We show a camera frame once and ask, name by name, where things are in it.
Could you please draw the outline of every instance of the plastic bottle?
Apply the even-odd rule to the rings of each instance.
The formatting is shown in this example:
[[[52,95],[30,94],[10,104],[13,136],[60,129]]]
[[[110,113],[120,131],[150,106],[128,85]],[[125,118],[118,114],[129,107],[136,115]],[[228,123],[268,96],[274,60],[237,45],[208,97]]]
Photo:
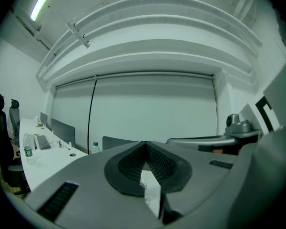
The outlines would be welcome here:
[[[97,152],[100,152],[100,147],[98,146],[99,145],[99,143],[98,142],[94,142],[93,143],[93,148],[92,148],[92,150],[91,150],[91,153],[92,154],[95,154],[95,153],[97,153]]]
[[[30,165],[34,164],[35,160],[32,153],[31,141],[27,133],[24,134],[23,147],[24,147],[25,157],[27,158],[28,163]]]

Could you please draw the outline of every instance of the water bottle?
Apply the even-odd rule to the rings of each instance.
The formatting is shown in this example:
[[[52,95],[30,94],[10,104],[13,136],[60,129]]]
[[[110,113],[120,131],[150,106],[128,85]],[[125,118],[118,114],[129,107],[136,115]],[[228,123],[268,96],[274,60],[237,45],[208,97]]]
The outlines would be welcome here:
[[[31,141],[27,133],[24,134],[23,138],[24,153],[27,161],[30,165],[34,164],[34,158],[32,153]]]
[[[93,148],[92,148],[92,150],[91,150],[91,153],[92,154],[95,154],[95,153],[97,153],[97,152],[100,152],[100,147],[98,146],[99,145],[99,143],[98,142],[94,142],[93,143]]]

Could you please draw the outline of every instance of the fluorescent light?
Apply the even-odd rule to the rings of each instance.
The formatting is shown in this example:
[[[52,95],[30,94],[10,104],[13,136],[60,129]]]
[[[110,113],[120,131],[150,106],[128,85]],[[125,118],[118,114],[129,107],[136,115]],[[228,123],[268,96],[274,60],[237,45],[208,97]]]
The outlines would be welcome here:
[[[31,14],[31,19],[33,21],[36,20],[41,8],[43,7],[44,3],[45,3],[46,0],[38,0],[37,3],[35,4],[35,7],[32,11],[32,14]]]

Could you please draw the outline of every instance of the white desk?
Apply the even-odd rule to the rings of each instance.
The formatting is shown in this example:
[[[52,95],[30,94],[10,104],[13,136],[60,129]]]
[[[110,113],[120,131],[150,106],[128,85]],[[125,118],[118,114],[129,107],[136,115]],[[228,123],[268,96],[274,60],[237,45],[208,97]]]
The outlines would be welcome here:
[[[45,135],[51,145],[50,149],[32,149],[35,160],[35,164],[33,165],[28,164],[23,149],[23,137],[26,132],[28,134]],[[61,144],[71,150],[65,147],[59,148],[58,143],[52,143],[56,141],[61,141]],[[22,166],[31,191],[74,160],[87,155],[74,147],[69,147],[69,144],[55,136],[48,128],[45,127],[42,129],[41,127],[36,127],[34,120],[21,119],[19,142]]]

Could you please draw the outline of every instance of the keyboard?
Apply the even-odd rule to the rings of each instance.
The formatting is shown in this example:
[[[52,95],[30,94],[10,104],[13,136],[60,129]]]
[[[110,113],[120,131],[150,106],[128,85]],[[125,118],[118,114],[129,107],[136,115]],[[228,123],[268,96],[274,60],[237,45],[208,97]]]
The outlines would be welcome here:
[[[49,142],[47,141],[47,139],[46,139],[46,137],[45,137],[44,135],[38,135],[38,136],[36,136],[36,140],[37,140],[38,145],[39,145],[39,148],[40,148],[41,150],[51,148]]]

